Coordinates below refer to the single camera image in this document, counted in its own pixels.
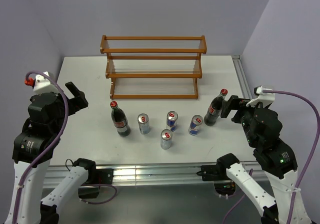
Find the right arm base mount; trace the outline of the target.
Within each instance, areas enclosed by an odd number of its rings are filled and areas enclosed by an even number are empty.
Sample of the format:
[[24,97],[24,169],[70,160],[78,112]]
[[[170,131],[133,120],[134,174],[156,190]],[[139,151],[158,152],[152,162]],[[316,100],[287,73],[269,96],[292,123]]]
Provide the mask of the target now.
[[214,189],[219,197],[229,197],[236,192],[234,181],[226,175],[226,170],[220,164],[202,165],[196,173],[203,182],[213,182]]

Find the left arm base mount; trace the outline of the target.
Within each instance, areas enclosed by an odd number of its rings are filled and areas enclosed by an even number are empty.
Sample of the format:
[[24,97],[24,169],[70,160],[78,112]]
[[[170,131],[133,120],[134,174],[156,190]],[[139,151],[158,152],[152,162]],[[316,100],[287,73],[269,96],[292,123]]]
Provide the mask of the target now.
[[80,199],[95,199],[101,192],[102,187],[92,186],[92,184],[108,184],[113,181],[114,170],[109,168],[96,169],[93,177],[83,183],[78,189]]

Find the blue energy can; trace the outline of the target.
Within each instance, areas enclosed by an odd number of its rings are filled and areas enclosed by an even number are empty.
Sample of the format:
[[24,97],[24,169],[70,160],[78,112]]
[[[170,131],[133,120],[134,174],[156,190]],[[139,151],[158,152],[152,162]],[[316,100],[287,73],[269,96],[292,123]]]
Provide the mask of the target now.
[[203,123],[203,118],[201,115],[194,115],[191,119],[188,132],[191,135],[197,135],[200,131],[201,125]]

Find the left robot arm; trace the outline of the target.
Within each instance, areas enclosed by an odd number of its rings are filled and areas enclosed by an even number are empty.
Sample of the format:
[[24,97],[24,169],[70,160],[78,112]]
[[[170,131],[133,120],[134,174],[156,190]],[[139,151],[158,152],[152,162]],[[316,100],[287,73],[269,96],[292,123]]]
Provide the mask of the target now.
[[65,118],[88,107],[85,94],[72,82],[65,84],[72,99],[59,92],[30,98],[29,118],[13,143],[15,182],[7,224],[56,224],[67,201],[84,183],[96,181],[94,161],[79,158],[67,176],[45,198],[42,197],[47,169],[60,142]]

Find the cola glass bottle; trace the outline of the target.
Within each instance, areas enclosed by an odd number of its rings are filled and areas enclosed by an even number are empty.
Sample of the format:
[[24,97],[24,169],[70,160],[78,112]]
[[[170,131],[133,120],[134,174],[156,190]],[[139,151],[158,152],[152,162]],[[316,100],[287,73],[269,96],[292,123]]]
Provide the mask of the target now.
[[131,133],[131,129],[125,113],[119,108],[116,101],[112,101],[110,107],[112,108],[111,118],[118,134],[122,137],[128,136]]
[[228,93],[227,89],[222,89],[220,91],[220,94],[217,97],[215,97],[210,103],[207,113],[204,117],[204,123],[207,126],[213,126],[216,123],[218,117],[221,114],[222,104],[223,104],[223,101],[225,100],[227,93]]

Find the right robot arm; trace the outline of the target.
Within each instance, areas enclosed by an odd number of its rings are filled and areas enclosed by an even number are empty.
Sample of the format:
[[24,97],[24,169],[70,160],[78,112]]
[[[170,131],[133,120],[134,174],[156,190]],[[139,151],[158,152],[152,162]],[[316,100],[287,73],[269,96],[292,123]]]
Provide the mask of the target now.
[[283,125],[277,112],[269,109],[271,103],[262,95],[255,100],[233,95],[223,102],[221,117],[226,118],[232,110],[236,111],[232,121],[242,125],[273,195],[264,191],[232,153],[218,158],[216,173],[241,188],[259,211],[263,224],[311,224],[299,189],[301,178],[296,157],[293,149],[280,139]]

